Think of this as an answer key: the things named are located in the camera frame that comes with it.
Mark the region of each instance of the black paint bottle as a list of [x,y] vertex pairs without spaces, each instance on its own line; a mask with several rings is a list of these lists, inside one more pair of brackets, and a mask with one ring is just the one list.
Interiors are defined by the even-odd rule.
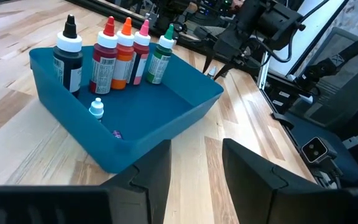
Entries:
[[75,97],[81,86],[82,38],[76,33],[73,15],[67,16],[65,30],[57,34],[57,45],[53,48],[53,67],[57,79]]

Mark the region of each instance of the wooden tabletop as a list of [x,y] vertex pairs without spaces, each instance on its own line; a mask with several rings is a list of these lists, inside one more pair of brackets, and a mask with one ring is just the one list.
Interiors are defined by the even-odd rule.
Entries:
[[[113,176],[99,168],[37,98],[29,50],[54,46],[67,14],[75,15],[84,45],[93,45],[104,16],[59,0],[0,5],[0,184],[100,184]],[[116,30],[121,26],[116,22]],[[203,68],[204,56],[180,46],[174,53]],[[270,117],[272,110],[251,77],[232,70],[218,83],[225,89],[218,102],[172,139],[165,223],[238,223],[221,162],[223,138],[314,181],[280,123]]]

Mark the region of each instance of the green bottle cap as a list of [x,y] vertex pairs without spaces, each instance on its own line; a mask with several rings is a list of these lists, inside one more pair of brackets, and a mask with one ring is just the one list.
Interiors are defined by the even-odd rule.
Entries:
[[172,40],[172,36],[173,36],[173,24],[169,25],[169,28],[167,29],[164,37],[168,40]]

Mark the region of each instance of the green paint bottle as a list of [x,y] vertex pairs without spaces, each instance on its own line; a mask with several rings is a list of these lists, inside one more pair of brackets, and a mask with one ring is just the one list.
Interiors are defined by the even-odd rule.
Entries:
[[158,46],[156,46],[152,56],[149,71],[146,76],[146,80],[150,83],[160,84],[162,81],[162,77],[172,54],[172,47],[175,43],[172,39],[172,35],[173,24],[170,24],[165,35],[160,37]]

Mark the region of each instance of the white bottle cap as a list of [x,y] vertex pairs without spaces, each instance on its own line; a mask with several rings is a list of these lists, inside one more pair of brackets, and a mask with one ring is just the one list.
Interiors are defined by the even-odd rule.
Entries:
[[215,73],[216,73],[216,66],[214,66],[214,67],[208,72],[208,75],[215,76]]
[[118,36],[114,35],[112,37],[100,31],[98,34],[98,44],[102,47],[114,49],[117,47]]
[[124,35],[122,34],[121,30],[117,32],[118,36],[118,44],[126,47],[132,47],[134,45],[135,36],[131,35]]
[[139,31],[135,32],[135,43],[142,46],[149,46],[151,37],[150,35],[143,36],[139,33]]
[[103,103],[102,99],[96,98],[92,103],[91,107],[89,108],[89,112],[96,118],[100,119],[103,117]]
[[66,52],[80,52],[82,48],[82,38],[79,35],[77,35],[75,39],[65,37],[62,31],[57,34],[56,46]]
[[162,35],[160,37],[160,40],[158,41],[158,44],[162,47],[165,47],[166,49],[172,49],[173,45],[175,44],[174,40],[168,40],[167,38]]

